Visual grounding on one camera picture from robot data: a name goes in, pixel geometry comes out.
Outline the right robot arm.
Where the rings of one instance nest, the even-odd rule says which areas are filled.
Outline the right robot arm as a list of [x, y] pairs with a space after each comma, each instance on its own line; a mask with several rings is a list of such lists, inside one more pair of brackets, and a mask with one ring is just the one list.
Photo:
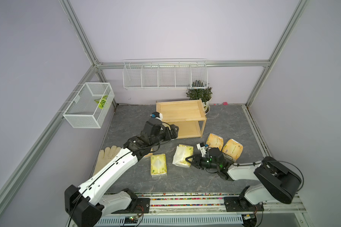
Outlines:
[[267, 156], [261, 161], [238, 164], [225, 156], [218, 148], [210, 148], [204, 155], [192, 155], [185, 160], [198, 169], [213, 169], [225, 181], [258, 181], [258, 185], [245, 187], [239, 195], [239, 201], [252, 205], [273, 199], [290, 204], [304, 186], [304, 176], [290, 170], [284, 161]]

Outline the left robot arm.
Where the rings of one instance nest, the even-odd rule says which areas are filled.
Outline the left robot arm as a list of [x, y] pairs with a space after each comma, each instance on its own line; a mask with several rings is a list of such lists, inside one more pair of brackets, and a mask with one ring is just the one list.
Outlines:
[[93, 227], [105, 215], [144, 212], [138, 197], [128, 188], [107, 195], [108, 189], [154, 146], [178, 138], [179, 127], [150, 118], [139, 135], [133, 136], [119, 153], [95, 175], [80, 186], [70, 185], [64, 192], [68, 225]]

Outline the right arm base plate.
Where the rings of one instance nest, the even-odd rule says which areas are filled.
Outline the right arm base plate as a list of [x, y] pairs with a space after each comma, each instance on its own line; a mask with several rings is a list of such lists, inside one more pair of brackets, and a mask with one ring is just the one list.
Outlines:
[[252, 212], [256, 213], [259, 211], [264, 211], [263, 205], [260, 203], [254, 205], [248, 202], [244, 198], [239, 197], [224, 197], [224, 205], [227, 212]]

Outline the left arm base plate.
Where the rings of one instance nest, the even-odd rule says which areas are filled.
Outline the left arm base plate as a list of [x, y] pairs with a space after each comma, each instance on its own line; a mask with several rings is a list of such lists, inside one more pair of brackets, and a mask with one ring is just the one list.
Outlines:
[[137, 198], [131, 201], [130, 205], [124, 210], [118, 210], [113, 214], [133, 214], [133, 213], [149, 213], [150, 199], [149, 198]]

